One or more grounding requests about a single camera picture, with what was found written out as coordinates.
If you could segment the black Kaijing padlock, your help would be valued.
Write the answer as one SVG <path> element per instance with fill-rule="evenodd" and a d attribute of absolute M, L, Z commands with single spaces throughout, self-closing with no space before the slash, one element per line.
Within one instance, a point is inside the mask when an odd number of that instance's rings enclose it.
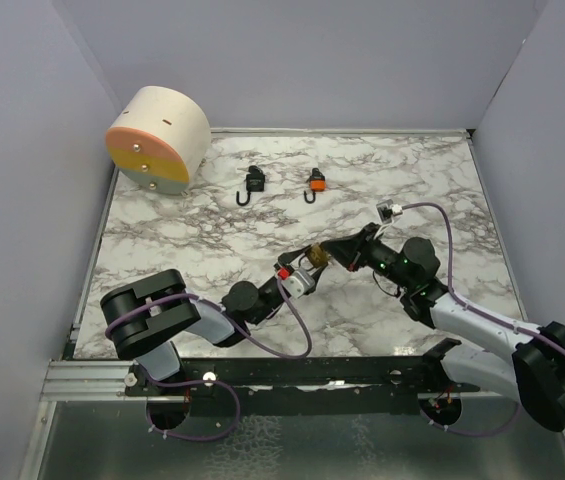
<path fill-rule="evenodd" d="M 265 184 L 266 175 L 262 169 L 256 165 L 250 165 L 245 176 L 246 199 L 242 201 L 240 192 L 237 191 L 235 196 L 236 204 L 240 207 L 248 205 L 251 200 L 251 195 L 254 192 L 263 192 L 265 190 Z"/>

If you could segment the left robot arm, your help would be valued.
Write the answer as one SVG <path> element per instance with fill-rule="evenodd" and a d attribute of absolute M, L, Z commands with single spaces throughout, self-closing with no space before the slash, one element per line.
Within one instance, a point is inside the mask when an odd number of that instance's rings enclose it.
<path fill-rule="evenodd" d="M 172 339 L 187 332 L 211 345 L 228 348 L 253 338 L 250 325 L 275 316 L 291 299 L 313 293 L 328 265 L 317 245 L 280 255 L 275 273 L 258 287 L 234 284 L 218 304 L 190 292 L 176 269 L 119 287 L 100 300 L 107 327 L 121 360 L 133 360 L 157 392 L 176 392 L 185 379 Z"/>

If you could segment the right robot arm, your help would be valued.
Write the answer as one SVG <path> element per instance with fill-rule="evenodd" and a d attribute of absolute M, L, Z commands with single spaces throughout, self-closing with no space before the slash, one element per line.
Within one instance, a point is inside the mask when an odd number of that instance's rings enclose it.
<path fill-rule="evenodd" d="M 322 249 L 351 272 L 368 267 L 400 292 L 403 310 L 414 321 L 461 337 L 421 367 L 423 383 L 443 391 L 453 383 L 505 396 L 540 426 L 565 429 L 565 326 L 538 326 L 483 310 L 455 294 L 437 277 L 440 261 L 433 244 L 408 239 L 395 251 L 370 223 L 355 235 L 322 242 Z"/>

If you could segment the orange and black padlock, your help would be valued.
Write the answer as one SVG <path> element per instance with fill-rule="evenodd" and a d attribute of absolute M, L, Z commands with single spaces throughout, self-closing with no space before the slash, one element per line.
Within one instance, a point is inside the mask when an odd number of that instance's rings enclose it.
<path fill-rule="evenodd" d="M 316 193 L 323 192 L 326 189 L 325 175 L 318 168 L 313 168 L 307 180 L 307 184 L 311 195 L 308 195 L 308 193 L 304 191 L 304 201 L 307 204 L 313 204 L 316 201 Z"/>

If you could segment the brass padlock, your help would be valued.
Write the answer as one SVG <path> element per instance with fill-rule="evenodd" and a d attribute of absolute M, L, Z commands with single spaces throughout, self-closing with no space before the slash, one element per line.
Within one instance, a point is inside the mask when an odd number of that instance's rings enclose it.
<path fill-rule="evenodd" d="M 307 251 L 307 259 L 314 268 L 321 268 L 329 263 L 330 256 L 320 244 L 312 245 Z"/>

